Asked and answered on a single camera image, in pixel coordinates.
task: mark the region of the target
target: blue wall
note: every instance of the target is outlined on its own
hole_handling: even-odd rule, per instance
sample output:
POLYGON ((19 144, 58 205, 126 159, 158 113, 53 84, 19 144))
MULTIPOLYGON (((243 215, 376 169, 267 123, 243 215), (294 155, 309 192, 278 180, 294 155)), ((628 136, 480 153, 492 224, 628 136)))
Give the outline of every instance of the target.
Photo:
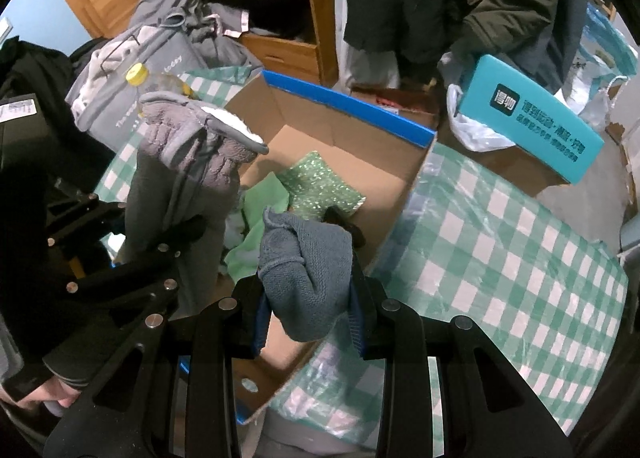
POLYGON ((0 17, 14 26, 8 37, 19 35, 67 55, 91 39, 65 0, 11 0, 0 17))

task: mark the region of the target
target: green sparkly fabric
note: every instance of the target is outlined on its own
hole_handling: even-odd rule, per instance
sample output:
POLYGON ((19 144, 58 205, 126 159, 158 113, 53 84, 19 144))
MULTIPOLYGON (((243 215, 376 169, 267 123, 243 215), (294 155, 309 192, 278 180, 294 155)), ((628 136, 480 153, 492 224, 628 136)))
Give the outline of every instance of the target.
POLYGON ((305 220, 322 221, 331 205, 351 216, 365 200, 332 171, 317 151, 276 176, 289 191, 292 212, 305 220))

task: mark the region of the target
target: wooden drawer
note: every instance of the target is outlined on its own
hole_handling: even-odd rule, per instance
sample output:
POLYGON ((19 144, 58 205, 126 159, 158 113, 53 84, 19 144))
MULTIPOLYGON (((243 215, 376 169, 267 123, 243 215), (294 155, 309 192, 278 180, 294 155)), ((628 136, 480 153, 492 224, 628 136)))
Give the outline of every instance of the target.
POLYGON ((263 62, 267 70, 320 83, 318 47, 315 44, 254 34, 243 34, 240 41, 263 62))

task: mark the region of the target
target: yellow bottle cap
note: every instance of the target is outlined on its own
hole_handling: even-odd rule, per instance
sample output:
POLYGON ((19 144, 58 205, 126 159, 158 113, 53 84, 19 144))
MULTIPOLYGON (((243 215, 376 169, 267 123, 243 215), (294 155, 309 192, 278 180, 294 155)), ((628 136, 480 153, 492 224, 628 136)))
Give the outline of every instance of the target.
POLYGON ((139 86, 141 85, 146 76, 149 75, 149 70, 146 69, 146 66, 142 63, 135 63, 129 71, 125 75, 125 79, 131 86, 139 86))

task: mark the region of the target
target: white tag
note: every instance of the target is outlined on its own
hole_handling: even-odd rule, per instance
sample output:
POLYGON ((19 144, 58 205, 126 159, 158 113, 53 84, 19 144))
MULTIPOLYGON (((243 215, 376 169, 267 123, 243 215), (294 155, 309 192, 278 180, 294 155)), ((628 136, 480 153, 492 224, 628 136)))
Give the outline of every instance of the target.
POLYGON ((246 10, 242 11, 242 18, 240 19, 240 30, 242 30, 243 32, 249 31, 249 12, 247 12, 246 10))
POLYGON ((0 122, 6 122, 14 118, 28 117, 36 113, 36 103, 33 99, 10 102, 9 104, 0 106, 0 122))

